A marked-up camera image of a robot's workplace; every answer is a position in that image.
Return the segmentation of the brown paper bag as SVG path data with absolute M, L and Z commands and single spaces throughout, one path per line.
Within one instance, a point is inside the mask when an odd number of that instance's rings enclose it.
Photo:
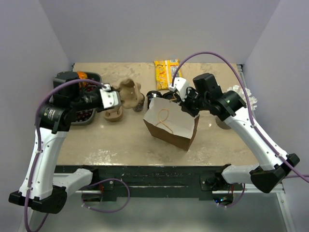
M 196 136 L 199 115 L 192 117 L 177 103 L 155 97 L 143 121 L 153 137 L 187 151 Z

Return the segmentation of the dark coffee cup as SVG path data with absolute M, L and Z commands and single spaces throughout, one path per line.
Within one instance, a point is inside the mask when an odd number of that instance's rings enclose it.
M 149 108 L 151 100 L 153 98 L 161 98 L 162 94 L 161 92 L 157 91 L 157 90 L 151 90 L 146 94 L 147 97 L 147 108 Z
M 143 110 L 143 108 L 144 108 L 144 101 L 145 101 L 145 96 L 142 95 L 142 99 L 139 101 L 137 106 L 135 108 L 133 108 L 133 111 L 141 112 Z

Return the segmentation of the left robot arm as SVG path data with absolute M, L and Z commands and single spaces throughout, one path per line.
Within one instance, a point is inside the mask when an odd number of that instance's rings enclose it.
M 83 165 L 63 180 L 54 181 L 59 152 L 75 121 L 76 112 L 107 110 L 119 103 L 110 84 L 81 79 L 76 72 L 62 72 L 53 79 L 54 88 L 40 103 L 35 114 L 35 142 L 25 179 L 9 202 L 27 211 L 57 214 L 67 198 L 87 187 L 100 184 L 97 168 Z

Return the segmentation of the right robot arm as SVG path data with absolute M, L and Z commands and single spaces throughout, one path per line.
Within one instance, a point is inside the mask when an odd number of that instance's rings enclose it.
M 299 157 L 288 154 L 256 121 L 251 122 L 244 100 L 232 90 L 223 93 L 213 74 L 201 74 L 193 83 L 195 86 L 191 87 L 187 80 L 177 77 L 170 87 L 178 92 L 182 111 L 197 116 L 205 110 L 217 116 L 237 133 L 258 160 L 255 165 L 225 166 L 215 178 L 217 188 L 225 190 L 234 183 L 243 183 L 270 193 L 299 163 Z

